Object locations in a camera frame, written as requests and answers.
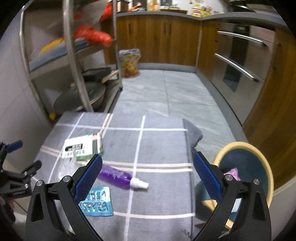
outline gray tile floor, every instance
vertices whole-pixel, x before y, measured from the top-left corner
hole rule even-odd
[[[114,113],[140,113],[185,118],[199,127],[203,139],[197,150],[212,161],[235,138],[215,100],[193,73],[140,70],[123,79],[123,92]]]

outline blue blister pack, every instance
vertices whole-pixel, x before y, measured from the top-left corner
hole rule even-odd
[[[86,199],[79,203],[79,207],[85,216],[112,216],[109,187],[92,188]]]

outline white spray nozzle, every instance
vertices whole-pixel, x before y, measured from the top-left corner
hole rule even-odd
[[[138,179],[136,177],[133,177],[131,179],[131,182],[130,182],[130,187],[131,188],[144,188],[144,189],[148,189],[148,185],[149,185],[149,183],[143,182],[143,181],[141,181],[140,179]]]

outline gray tablecloth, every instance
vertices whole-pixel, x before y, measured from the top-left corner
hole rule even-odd
[[[201,131],[185,119],[87,113],[65,113],[48,135],[36,160],[42,168],[35,180],[57,182],[65,159],[64,141],[101,131],[103,161],[149,183],[147,191],[123,190],[97,179],[93,187],[109,186],[114,215],[87,219],[105,241],[189,240],[197,230],[192,149]],[[65,228],[69,223],[57,204]]]

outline stainless steel rack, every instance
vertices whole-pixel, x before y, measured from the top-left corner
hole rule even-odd
[[[103,50],[104,48],[101,45],[92,45],[77,51],[74,43],[74,38],[73,38],[74,7],[77,7],[77,6],[82,7],[84,5],[87,5],[93,2],[96,2],[96,1],[94,0],[31,0],[22,8],[21,19],[20,19],[20,35],[19,35],[22,61],[23,61],[24,69],[29,82],[29,86],[33,92],[33,95],[39,107],[43,111],[43,114],[47,117],[48,117],[48,112],[38,92],[34,79],[42,74],[50,73],[51,71],[64,66],[70,66],[73,80],[80,94],[80,98],[84,106],[84,110],[88,112],[94,111],[90,103],[90,99],[87,94],[84,79],[82,76],[81,60],[84,57],[87,57],[93,53]],[[34,11],[38,9],[61,8],[61,6],[62,6],[62,12],[63,12],[63,33],[65,37],[67,55],[58,57],[38,67],[37,69],[30,71],[29,61],[26,56],[26,44],[25,44],[25,38],[24,38],[25,13],[26,11]],[[117,5],[116,5],[116,1],[113,1],[112,24],[114,29],[114,32],[113,32],[114,39],[112,44],[115,45],[117,79],[109,81],[110,83],[108,82],[106,84],[107,85],[106,95],[104,98],[104,102],[100,107],[100,111],[102,112],[108,112],[117,92],[119,90],[122,90],[122,76],[121,76],[121,71],[119,67],[120,65],[119,65],[118,44],[117,44],[116,13],[117,13]]]

